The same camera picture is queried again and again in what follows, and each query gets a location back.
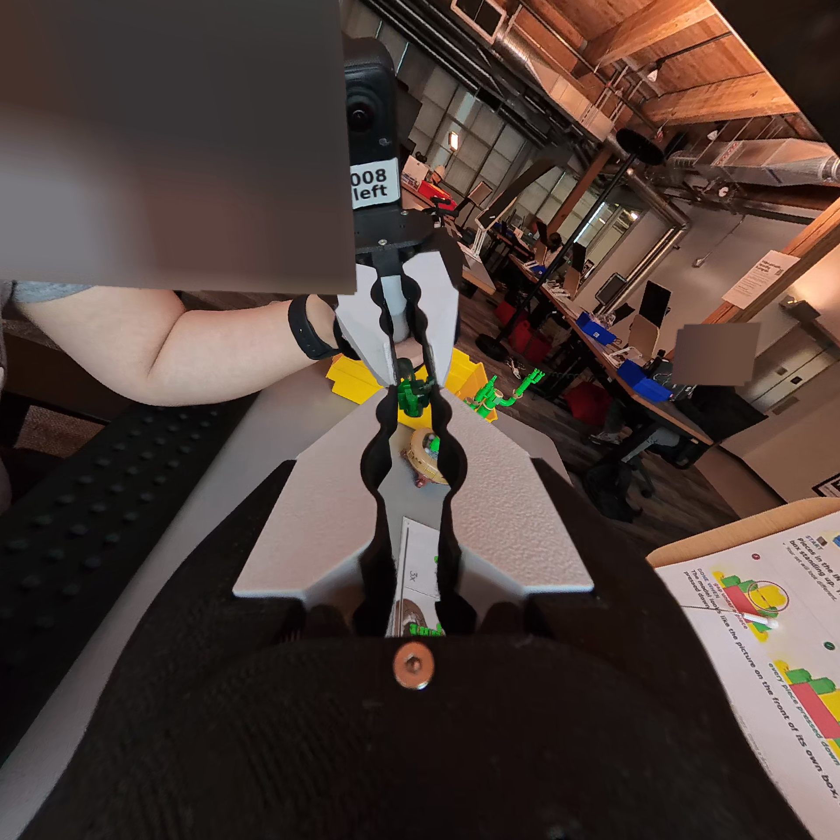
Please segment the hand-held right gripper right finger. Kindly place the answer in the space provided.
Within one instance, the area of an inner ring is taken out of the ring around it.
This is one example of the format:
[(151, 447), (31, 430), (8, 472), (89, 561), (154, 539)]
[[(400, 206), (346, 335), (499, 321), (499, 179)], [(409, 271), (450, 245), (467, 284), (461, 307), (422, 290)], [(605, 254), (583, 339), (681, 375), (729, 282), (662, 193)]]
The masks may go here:
[(433, 426), (449, 483), (438, 541), (444, 633), (473, 633), (499, 603), (591, 594), (558, 509), (580, 498), (552, 439), (505, 414), (490, 423), (449, 391), (433, 400)]

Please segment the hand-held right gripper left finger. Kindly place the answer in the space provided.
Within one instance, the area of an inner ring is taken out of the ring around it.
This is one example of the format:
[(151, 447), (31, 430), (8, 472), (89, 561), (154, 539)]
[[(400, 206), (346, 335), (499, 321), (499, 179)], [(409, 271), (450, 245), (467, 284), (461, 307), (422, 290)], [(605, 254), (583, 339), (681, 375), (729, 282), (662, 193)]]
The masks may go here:
[(392, 468), (396, 392), (378, 391), (299, 454), (234, 583), (240, 598), (332, 606), (383, 636), (396, 562), (380, 488)]

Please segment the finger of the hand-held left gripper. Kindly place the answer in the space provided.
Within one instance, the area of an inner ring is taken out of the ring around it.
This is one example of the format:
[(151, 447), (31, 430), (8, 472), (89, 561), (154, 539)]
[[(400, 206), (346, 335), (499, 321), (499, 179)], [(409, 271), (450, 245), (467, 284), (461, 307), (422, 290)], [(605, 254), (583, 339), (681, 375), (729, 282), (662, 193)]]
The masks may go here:
[(409, 329), (438, 387), (444, 387), (452, 362), (462, 275), (456, 243), (430, 243), (402, 265)]
[(379, 276), (357, 276), (353, 294), (338, 295), (335, 317), (342, 335), (374, 378), (397, 386), (393, 326)]

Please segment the yellow plastic bin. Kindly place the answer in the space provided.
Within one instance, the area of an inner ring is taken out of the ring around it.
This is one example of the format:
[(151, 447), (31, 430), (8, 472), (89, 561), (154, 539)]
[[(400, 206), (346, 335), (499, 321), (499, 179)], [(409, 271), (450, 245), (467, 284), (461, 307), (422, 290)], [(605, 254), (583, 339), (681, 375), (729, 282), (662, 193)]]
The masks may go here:
[[(332, 381), (334, 394), (356, 404), (363, 404), (382, 388), (362, 361), (351, 360), (345, 355), (333, 358), (327, 378)], [(467, 353), (454, 349), (445, 388), (461, 402), (470, 402), (487, 383), (488, 377), (483, 364), (474, 363)], [(411, 417), (399, 410), (398, 422), (413, 429), (431, 427), (431, 408), (426, 407), (420, 417)]]

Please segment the dark green lego plant piece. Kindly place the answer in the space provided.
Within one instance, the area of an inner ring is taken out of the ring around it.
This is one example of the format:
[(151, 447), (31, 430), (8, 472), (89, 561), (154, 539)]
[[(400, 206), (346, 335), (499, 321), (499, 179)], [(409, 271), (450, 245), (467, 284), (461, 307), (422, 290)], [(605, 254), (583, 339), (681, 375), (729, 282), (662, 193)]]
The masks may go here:
[(419, 418), (431, 402), (432, 390), (437, 385), (432, 376), (425, 380), (418, 379), (413, 364), (408, 359), (399, 359), (400, 381), (397, 386), (399, 410), (407, 417)]

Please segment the light green lego plant stem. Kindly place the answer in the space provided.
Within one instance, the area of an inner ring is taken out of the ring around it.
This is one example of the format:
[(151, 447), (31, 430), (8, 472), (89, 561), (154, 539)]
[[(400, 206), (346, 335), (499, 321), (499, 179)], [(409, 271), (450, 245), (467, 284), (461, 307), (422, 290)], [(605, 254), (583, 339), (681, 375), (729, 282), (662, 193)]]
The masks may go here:
[(492, 423), (497, 419), (497, 409), (501, 407), (508, 407), (520, 400), (525, 391), (531, 385), (541, 382), (545, 373), (539, 369), (534, 369), (524, 380), (522, 380), (509, 397), (505, 397), (500, 390), (496, 388), (497, 377), (493, 376), (486, 384), (481, 386), (478, 392), (465, 400), (465, 403), (471, 411), (478, 414), (480, 417)]

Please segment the white lego instruction booklet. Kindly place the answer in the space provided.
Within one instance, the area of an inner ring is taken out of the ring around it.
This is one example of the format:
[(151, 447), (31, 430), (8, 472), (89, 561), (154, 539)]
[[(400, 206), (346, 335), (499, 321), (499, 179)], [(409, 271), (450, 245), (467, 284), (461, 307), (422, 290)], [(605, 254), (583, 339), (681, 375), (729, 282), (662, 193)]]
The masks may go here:
[(402, 521), (396, 588), (388, 635), (441, 637), (437, 615), (439, 532), (409, 518)]

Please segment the tan round lego piece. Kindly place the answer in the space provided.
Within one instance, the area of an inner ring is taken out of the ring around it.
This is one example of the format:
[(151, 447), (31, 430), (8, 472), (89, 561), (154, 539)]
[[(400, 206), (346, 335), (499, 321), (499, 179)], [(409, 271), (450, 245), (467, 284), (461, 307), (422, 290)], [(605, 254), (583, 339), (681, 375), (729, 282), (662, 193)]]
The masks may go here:
[(431, 427), (413, 430), (402, 457), (413, 472), (414, 486), (422, 489), (427, 485), (448, 487), (448, 481), (439, 467), (440, 440)]

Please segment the black wrist band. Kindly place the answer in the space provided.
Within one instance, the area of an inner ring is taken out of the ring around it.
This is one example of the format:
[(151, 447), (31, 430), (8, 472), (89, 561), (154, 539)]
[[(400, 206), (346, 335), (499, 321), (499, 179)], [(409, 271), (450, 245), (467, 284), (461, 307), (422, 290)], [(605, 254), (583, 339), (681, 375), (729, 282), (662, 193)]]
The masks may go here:
[(335, 323), (335, 339), (337, 346), (323, 342), (312, 327), (308, 317), (308, 304), (313, 296), (307, 295), (294, 298), (288, 308), (288, 323), (291, 334), (301, 352), (311, 361), (322, 361), (340, 353), (338, 342), (337, 319)]

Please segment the red plastic bin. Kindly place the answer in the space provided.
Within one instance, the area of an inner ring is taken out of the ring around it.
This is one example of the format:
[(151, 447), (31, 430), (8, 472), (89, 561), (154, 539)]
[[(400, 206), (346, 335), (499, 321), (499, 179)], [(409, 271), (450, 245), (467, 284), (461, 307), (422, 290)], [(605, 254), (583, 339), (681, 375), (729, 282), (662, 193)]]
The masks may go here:
[(602, 427), (613, 397), (608, 391), (591, 381), (582, 381), (563, 394), (563, 400), (572, 417), (591, 427)]
[(533, 329), (525, 318), (519, 320), (511, 331), (508, 344), (515, 354), (519, 354), (533, 364), (541, 363), (553, 346), (551, 337)]

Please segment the black office chair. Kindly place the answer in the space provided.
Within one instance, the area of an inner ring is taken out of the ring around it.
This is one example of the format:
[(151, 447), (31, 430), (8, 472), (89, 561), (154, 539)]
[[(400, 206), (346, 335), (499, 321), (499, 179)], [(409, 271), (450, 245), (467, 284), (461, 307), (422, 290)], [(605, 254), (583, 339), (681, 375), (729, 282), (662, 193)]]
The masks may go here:
[(680, 470), (693, 466), (710, 445), (689, 435), (679, 434), (674, 428), (647, 422), (633, 426), (626, 437), (604, 433), (589, 436), (592, 443), (618, 448), (619, 455), (604, 455), (581, 477), (586, 496), (605, 517), (619, 522), (634, 522), (641, 515), (633, 508), (627, 492), (635, 476), (643, 481), (642, 494), (651, 498), (655, 488), (643, 464), (643, 454), (649, 453)]

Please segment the wooden clipboard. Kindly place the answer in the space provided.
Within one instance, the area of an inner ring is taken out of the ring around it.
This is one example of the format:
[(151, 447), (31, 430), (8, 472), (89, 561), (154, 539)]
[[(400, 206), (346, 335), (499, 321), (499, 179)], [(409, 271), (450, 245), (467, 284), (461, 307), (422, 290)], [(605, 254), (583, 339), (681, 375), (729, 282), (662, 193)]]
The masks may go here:
[(839, 511), (839, 499), (819, 497), (797, 500), (725, 526), (672, 542), (651, 552), (646, 560), (654, 568), (698, 560), (750, 544)]

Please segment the black dimpled panel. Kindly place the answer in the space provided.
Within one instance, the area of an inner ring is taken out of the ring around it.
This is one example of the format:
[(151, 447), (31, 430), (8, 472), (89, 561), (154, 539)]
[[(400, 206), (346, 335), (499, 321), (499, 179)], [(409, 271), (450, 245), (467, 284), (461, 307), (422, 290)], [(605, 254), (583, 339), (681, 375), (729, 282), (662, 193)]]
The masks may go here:
[(1, 521), (1, 761), (255, 401), (135, 404)]

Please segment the white ceiling vent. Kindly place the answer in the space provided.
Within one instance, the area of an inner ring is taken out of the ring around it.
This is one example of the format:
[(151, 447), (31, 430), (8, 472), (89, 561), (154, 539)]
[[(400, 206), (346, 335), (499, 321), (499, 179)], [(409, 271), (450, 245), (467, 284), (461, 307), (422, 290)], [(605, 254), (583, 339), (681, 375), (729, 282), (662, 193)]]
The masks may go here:
[(451, 1), (450, 10), (489, 44), (508, 20), (508, 13), (494, 1)]

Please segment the printed instruction sheet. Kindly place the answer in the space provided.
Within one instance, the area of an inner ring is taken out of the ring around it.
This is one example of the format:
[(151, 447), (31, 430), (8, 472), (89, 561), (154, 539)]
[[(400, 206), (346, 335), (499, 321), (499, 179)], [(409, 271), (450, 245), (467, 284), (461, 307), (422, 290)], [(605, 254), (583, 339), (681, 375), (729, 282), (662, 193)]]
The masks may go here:
[(657, 568), (812, 838), (839, 837), (839, 513)]

